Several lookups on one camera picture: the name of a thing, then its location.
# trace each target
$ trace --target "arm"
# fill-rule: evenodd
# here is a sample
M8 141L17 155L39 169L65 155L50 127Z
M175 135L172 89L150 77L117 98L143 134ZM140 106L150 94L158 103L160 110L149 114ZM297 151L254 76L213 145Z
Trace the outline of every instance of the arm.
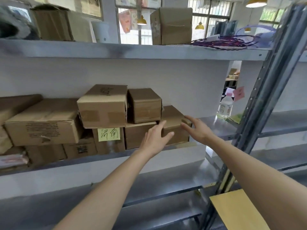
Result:
M151 128L140 148L100 182L54 229L112 229L136 176L173 137L174 132L161 137L165 123L163 121Z
M199 119L181 126L212 148L233 173L271 230L307 229L307 188L213 134Z

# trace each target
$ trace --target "bottle label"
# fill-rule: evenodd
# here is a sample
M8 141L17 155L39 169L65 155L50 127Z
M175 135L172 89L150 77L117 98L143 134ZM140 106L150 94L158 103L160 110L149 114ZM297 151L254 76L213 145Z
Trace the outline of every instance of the bottle label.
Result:
M221 104L220 105L220 114L221 115L230 115L232 105Z

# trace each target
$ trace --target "yellow sticky note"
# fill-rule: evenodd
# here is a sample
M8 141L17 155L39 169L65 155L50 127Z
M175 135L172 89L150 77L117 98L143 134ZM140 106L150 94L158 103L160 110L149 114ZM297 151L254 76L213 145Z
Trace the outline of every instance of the yellow sticky note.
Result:
M115 128L98 128L98 141L109 141L120 139L120 129Z

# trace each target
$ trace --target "person's left hand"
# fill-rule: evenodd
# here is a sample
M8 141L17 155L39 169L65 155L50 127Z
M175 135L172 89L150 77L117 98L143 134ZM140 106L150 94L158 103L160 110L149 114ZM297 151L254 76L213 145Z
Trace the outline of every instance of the person's left hand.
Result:
M148 132L146 132L139 151L143 153L148 153L150 158L157 155L165 147L167 142L174 136L174 132L168 133L165 137L161 137L161 131L163 129L166 120L160 122L158 125L155 125Z

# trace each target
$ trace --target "plastic bottle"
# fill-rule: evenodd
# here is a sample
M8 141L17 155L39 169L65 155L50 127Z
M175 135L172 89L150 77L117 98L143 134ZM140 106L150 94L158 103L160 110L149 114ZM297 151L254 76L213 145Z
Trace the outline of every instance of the plastic bottle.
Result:
M233 100L231 96L232 96L232 93L226 93L226 96L221 100L221 104L220 104L218 113L224 118L227 118L230 116L230 112L231 112L232 104L233 104Z

